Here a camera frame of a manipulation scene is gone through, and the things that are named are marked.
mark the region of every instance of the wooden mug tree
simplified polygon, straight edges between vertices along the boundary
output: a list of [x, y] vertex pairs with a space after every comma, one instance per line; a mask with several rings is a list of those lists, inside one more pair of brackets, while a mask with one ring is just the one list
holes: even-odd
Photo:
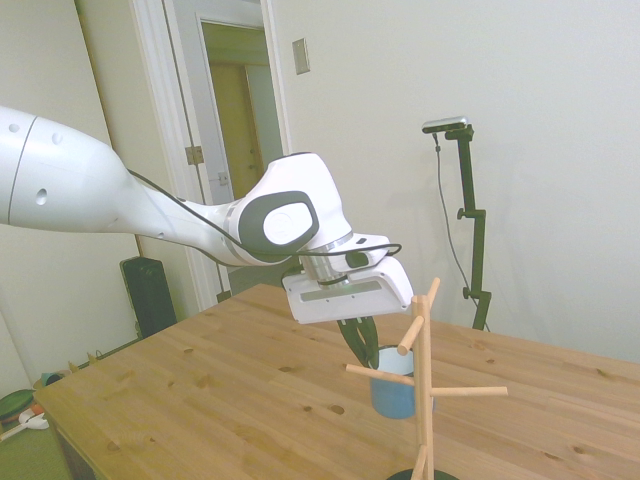
[[463, 387], [433, 388], [431, 386], [431, 306], [435, 299], [440, 279], [431, 284], [427, 295], [416, 295], [411, 300], [413, 322], [398, 344], [398, 353], [413, 352], [414, 378], [382, 372], [358, 365], [347, 365], [347, 371], [389, 382], [415, 387], [418, 456], [413, 471], [407, 470], [391, 477], [411, 480], [454, 479], [448, 474], [436, 472], [433, 462], [433, 398], [508, 395], [507, 387]]

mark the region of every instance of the wooden tabletop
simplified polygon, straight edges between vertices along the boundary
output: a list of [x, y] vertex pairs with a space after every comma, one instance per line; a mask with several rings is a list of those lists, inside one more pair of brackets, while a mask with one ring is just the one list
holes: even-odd
[[[410, 319], [377, 319], [381, 344]], [[435, 464], [460, 480], [640, 479], [640, 365], [433, 322]], [[410, 468], [413, 419], [373, 410], [334, 322], [258, 286], [37, 392], [108, 479], [367, 479]]]

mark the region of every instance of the floor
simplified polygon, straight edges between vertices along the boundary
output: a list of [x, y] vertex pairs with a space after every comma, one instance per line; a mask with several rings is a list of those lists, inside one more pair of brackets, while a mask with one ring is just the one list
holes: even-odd
[[64, 459], [49, 429], [24, 430], [0, 442], [2, 480], [68, 480]]

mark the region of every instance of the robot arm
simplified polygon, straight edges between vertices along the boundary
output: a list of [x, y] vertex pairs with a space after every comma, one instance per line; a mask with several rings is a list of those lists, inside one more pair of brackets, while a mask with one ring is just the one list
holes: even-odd
[[246, 197], [207, 206], [138, 182], [107, 145], [0, 107], [0, 223], [63, 232], [132, 233], [194, 247], [225, 265], [268, 266], [284, 278], [300, 323], [407, 310], [413, 295], [389, 240], [353, 233], [331, 174], [315, 154], [272, 162]]

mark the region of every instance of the white wall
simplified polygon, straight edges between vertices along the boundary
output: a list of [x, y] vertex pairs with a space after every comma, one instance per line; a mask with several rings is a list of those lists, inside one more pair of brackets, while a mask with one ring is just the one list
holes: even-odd
[[[72, 0], [0, 0], [0, 45], [0, 105], [109, 142]], [[119, 266], [133, 236], [0, 227], [0, 310], [31, 382], [136, 338]]]
[[[130, 2], [79, 0], [78, 4], [113, 148], [128, 168], [171, 191], [167, 153], [162, 148]], [[198, 313], [186, 247], [151, 238], [141, 237], [140, 241], [146, 257], [163, 263], [178, 319]]]
[[13, 344], [4, 317], [0, 312], [0, 398], [23, 388], [31, 388], [31, 382]]
[[[355, 229], [389, 235], [436, 318], [471, 325], [426, 120], [468, 115], [488, 212], [493, 331], [640, 361], [640, 4], [632, 0], [274, 0], [293, 150], [329, 165]], [[291, 42], [306, 37], [311, 72]], [[455, 245], [471, 220], [443, 147]]]

